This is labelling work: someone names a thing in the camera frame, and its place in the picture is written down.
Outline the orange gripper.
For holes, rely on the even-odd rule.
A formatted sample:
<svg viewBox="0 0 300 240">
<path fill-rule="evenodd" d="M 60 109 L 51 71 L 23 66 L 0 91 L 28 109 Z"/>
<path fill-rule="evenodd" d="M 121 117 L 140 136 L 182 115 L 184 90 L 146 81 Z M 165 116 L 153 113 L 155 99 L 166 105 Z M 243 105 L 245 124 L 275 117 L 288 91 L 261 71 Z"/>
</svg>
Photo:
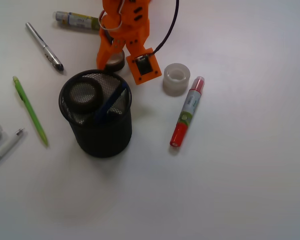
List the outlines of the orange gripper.
<svg viewBox="0 0 300 240">
<path fill-rule="evenodd" d="M 100 46 L 96 57 L 98 70 L 121 70 L 126 47 L 131 54 L 144 54 L 150 35 L 149 0 L 103 0 L 99 16 Z M 108 63 L 112 57 L 118 60 Z"/>
</svg>

